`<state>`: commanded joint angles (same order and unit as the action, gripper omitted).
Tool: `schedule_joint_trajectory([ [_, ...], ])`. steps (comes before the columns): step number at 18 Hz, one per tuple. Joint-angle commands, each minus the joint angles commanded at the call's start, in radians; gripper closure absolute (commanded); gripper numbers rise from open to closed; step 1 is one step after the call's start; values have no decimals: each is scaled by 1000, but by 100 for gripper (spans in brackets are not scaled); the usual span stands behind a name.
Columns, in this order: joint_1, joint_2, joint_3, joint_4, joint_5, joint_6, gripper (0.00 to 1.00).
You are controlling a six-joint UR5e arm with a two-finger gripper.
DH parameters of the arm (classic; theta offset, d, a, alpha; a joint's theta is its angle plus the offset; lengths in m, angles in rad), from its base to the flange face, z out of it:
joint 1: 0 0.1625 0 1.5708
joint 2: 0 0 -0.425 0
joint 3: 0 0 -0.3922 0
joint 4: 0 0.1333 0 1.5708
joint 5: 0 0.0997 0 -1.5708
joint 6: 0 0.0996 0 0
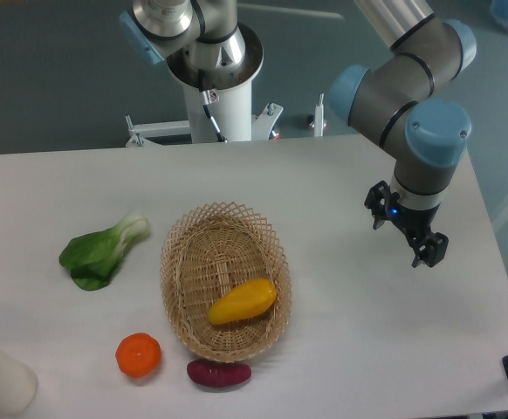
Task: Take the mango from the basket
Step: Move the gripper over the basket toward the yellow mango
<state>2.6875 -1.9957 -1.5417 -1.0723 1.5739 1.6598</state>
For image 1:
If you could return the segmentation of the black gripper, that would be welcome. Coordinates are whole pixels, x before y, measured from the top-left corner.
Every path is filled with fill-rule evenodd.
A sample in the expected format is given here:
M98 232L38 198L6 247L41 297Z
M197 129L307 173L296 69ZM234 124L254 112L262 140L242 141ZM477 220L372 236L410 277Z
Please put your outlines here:
M364 206L371 212L374 230L390 221L405 236L415 254L413 268L420 264L432 268L444 259L449 239L431 229L438 207L426 210L405 207L400 204L400 195L390 192L385 181L376 183L368 191Z

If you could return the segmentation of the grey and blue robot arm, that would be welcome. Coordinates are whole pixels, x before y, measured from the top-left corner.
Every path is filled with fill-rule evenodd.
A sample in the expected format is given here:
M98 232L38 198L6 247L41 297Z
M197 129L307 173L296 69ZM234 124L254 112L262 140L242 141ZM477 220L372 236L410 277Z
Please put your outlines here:
M441 262L449 240L431 229L466 151L467 112L435 90L475 58L471 29L442 21L424 1L361 1L359 8L392 58L372 71L344 70L329 91L335 114L395 160L390 182L366 197L374 226L392 223L414 264ZM152 65L166 63L183 88L195 143L266 140L278 113L255 115L251 83L264 52L234 1L132 1L120 14L129 44Z

